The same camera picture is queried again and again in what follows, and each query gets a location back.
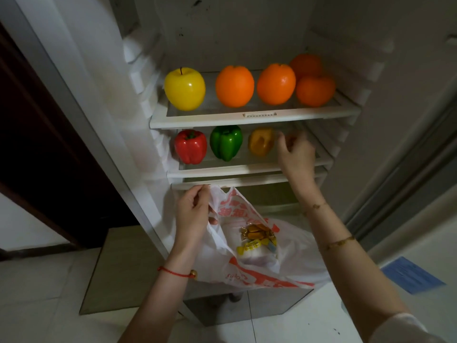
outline red string bracelet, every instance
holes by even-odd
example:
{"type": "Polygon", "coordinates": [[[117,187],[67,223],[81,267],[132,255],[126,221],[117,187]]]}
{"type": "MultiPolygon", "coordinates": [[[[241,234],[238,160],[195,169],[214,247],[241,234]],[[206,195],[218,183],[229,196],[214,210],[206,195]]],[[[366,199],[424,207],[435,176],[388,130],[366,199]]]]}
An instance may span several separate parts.
{"type": "Polygon", "coordinates": [[[170,271],[169,269],[166,269],[163,266],[160,266],[159,268],[157,268],[157,271],[165,271],[165,272],[168,272],[170,274],[173,274],[174,276],[197,279],[197,271],[194,270],[194,269],[192,269],[189,274],[180,274],[180,273],[175,273],[173,271],[170,271]]]}

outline hand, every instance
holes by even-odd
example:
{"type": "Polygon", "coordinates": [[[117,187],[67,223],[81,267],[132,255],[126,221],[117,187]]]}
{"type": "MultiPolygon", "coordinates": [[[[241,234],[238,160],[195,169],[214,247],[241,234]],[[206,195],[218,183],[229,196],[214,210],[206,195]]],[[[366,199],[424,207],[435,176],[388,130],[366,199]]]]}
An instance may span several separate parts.
{"type": "Polygon", "coordinates": [[[195,185],[178,200],[173,249],[197,254],[208,224],[209,185],[195,185]]]}
{"type": "Polygon", "coordinates": [[[316,149],[306,138],[304,131],[298,135],[278,135],[278,163],[295,195],[302,196],[316,191],[314,163],[316,149]]]}

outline white plastic bag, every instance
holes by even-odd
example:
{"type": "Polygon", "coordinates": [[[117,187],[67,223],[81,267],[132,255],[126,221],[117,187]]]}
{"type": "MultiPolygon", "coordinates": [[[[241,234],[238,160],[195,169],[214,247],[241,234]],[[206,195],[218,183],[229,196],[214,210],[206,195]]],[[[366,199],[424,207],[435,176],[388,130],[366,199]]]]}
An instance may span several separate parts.
{"type": "Polygon", "coordinates": [[[224,282],[240,288],[319,288],[329,281],[327,268],[311,233],[278,219],[262,218],[232,187],[228,193],[211,186],[210,222],[203,246],[194,264],[198,280],[224,282]],[[277,239],[276,255],[241,257],[239,229],[264,224],[277,239]]]}

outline dark wooden door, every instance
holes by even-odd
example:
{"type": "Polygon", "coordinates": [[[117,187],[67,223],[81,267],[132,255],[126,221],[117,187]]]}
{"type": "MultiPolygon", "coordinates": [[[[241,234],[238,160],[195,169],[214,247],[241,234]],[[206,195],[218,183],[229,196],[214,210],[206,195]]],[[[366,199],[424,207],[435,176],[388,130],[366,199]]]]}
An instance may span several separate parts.
{"type": "Polygon", "coordinates": [[[137,225],[4,28],[0,29],[0,189],[82,247],[137,225]]]}

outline white sleeve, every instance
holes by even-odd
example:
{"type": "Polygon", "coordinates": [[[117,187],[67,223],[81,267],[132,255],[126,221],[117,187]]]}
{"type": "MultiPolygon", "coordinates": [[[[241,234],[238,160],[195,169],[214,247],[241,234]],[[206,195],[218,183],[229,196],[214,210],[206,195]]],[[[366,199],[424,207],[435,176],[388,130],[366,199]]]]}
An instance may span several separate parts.
{"type": "Polygon", "coordinates": [[[397,314],[380,325],[369,343],[446,343],[427,332],[424,325],[411,314],[397,314]]]}

